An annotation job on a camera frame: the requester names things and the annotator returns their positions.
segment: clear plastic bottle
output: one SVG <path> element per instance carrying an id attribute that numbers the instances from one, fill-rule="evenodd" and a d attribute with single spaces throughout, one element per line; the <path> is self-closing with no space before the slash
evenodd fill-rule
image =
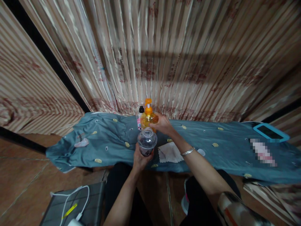
<path id="1" fill-rule="evenodd" d="M 143 156 L 149 156 L 157 144 L 157 135 L 150 127 L 146 127 L 138 135 L 138 144 Z"/>
<path id="2" fill-rule="evenodd" d="M 140 106 L 139 108 L 139 114 L 137 116 L 137 124 L 138 124 L 138 129 L 141 130 L 141 116 L 144 113 L 144 108 L 143 106 Z"/>
<path id="3" fill-rule="evenodd" d="M 146 127 L 149 127 L 150 123 L 158 123 L 158 116 L 153 113 L 153 108 L 151 107 L 151 99 L 147 98 L 145 99 L 145 105 L 146 108 L 144 110 L 144 113 L 141 115 L 141 129 L 143 130 Z"/>

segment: charger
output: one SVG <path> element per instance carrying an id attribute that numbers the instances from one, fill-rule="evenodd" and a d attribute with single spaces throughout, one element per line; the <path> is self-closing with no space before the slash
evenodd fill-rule
<path id="1" fill-rule="evenodd" d="M 68 226 L 84 226 L 83 224 L 79 223 L 76 219 L 72 219 Z"/>
<path id="2" fill-rule="evenodd" d="M 87 205 L 87 203 L 88 203 L 88 200 L 89 200 L 89 196 L 90 196 L 90 188 L 89 188 L 89 186 L 88 186 L 88 185 L 86 185 L 86 186 L 80 186 L 80 187 L 78 187 L 77 189 L 75 189 L 71 194 L 68 194 L 68 195 L 65 195 L 65 194 L 54 194 L 54 193 L 52 193 L 52 192 L 50 193 L 50 194 L 53 195 L 53 196 L 66 196 L 66 197 L 67 197 L 67 198 L 66 198 L 66 201 L 65 201 L 65 204 L 64 204 L 63 212 L 62 212 L 62 219 L 61 219 L 60 226 L 61 226 L 62 223 L 63 223 L 63 216 L 64 216 L 65 207 L 66 207 L 66 203 L 67 203 L 68 198 L 69 198 L 71 195 L 73 195 L 75 192 L 78 192 L 79 190 L 81 190 L 82 188 L 85 188 L 85 187 L 88 189 L 88 196 L 87 196 L 86 203 L 85 203 L 85 205 L 84 205 L 82 211 L 77 215 L 76 219 L 72 219 L 72 220 L 70 221 L 70 223 L 68 224 L 68 226 L 83 226 L 83 225 L 82 225 L 81 223 L 79 223 L 78 221 L 81 219 L 82 213 L 84 212 L 85 207 L 86 207 L 86 205 Z"/>

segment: teal bedspread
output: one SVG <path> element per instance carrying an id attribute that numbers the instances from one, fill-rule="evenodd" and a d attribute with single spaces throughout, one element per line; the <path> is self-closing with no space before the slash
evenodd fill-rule
<path id="1" fill-rule="evenodd" d="M 205 151 L 205 158 L 216 169 L 262 180 L 263 185 L 301 182 L 301 152 L 293 145 L 287 142 L 268 144 L 277 167 L 271 167 L 256 159 L 249 139 L 257 138 L 261 142 L 267 140 L 252 129 L 252 123 L 181 120 L 170 122 L 188 143 Z M 135 116 L 86 113 L 73 128 L 72 132 L 46 151 L 46 156 L 62 172 L 68 172 L 77 166 L 102 167 L 117 162 L 133 164 L 133 153 L 139 133 Z M 157 135 L 157 147 L 167 143 L 168 136 L 160 132 L 157 132 Z M 80 141 L 80 137 L 86 138 L 89 144 L 76 148 L 74 145 Z M 185 161 L 160 163 L 157 148 L 146 169 L 189 171 Z"/>

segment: patterned sleeve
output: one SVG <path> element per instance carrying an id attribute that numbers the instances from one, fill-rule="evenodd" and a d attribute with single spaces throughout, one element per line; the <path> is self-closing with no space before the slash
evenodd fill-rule
<path id="1" fill-rule="evenodd" d="M 231 192 L 219 197 L 218 215 L 223 225 L 270 226 L 271 222 L 243 204 L 242 200 Z"/>

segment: leg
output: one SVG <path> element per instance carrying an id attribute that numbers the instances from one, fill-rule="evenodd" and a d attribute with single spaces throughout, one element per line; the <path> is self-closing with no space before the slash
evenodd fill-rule
<path id="1" fill-rule="evenodd" d="M 107 218 L 117 196 L 128 178 L 132 167 L 124 164 L 117 163 L 112 168 L 108 175 L 107 183 L 105 186 L 105 218 Z M 136 188 L 133 198 L 132 212 L 130 216 L 130 225 L 152 225 L 150 216 L 145 207 L 145 204 L 140 196 L 138 189 Z"/>
<path id="2" fill-rule="evenodd" d="M 230 175 L 224 170 L 217 170 L 217 172 L 240 198 L 238 187 Z M 181 225 L 200 225 L 207 223 L 211 225 L 221 225 L 206 193 L 194 176 L 189 178 L 186 182 L 186 193 L 189 200 L 188 215 L 182 221 Z"/>

